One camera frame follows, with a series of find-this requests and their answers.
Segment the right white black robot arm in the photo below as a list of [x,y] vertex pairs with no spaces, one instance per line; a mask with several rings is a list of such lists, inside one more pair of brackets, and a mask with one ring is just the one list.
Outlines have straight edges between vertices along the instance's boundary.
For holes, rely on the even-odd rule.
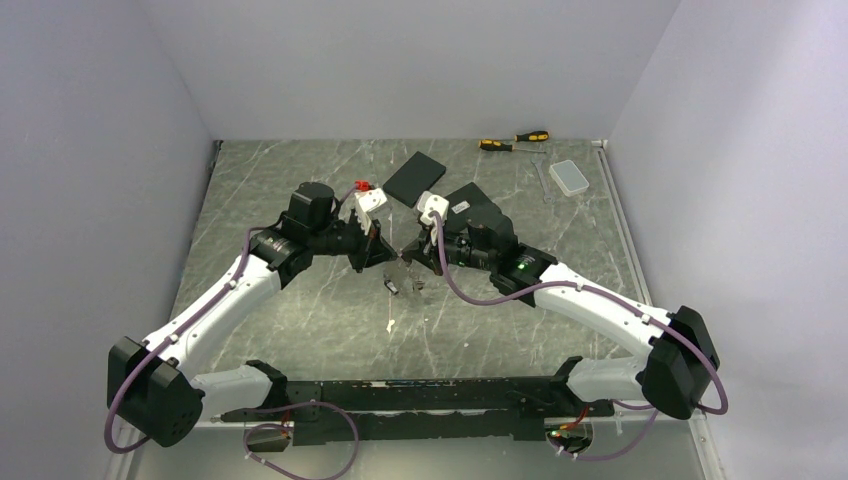
[[642,401],[680,420],[695,411],[725,415],[729,398],[718,370],[720,359],[703,316],[620,295],[571,269],[555,257],[518,241],[510,218],[494,204],[460,213],[430,197],[418,208],[422,228],[403,257],[443,277],[462,301],[494,307],[520,301],[576,320],[628,352],[620,359],[575,359],[551,388],[557,411],[574,415],[588,402]]

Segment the large metal keyring with keys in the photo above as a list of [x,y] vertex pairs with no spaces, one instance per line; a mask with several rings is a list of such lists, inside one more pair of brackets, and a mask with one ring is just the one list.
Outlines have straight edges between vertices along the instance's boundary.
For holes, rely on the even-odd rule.
[[423,291],[426,283],[411,262],[398,258],[385,264],[383,284],[392,301],[398,300],[414,306],[420,306],[424,302]]

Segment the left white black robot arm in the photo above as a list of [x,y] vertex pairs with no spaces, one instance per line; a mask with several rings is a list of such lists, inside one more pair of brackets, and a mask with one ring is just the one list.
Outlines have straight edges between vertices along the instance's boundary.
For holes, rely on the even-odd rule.
[[356,272],[396,259],[373,217],[387,203],[383,190],[367,182],[342,197],[322,183],[300,184],[275,223],[248,229],[239,256],[209,290],[143,340],[117,341],[108,355],[107,448],[126,454],[149,440],[169,447],[199,421],[238,410],[279,417],[290,396],[277,369],[257,360],[213,374],[201,367],[315,257],[345,256]]

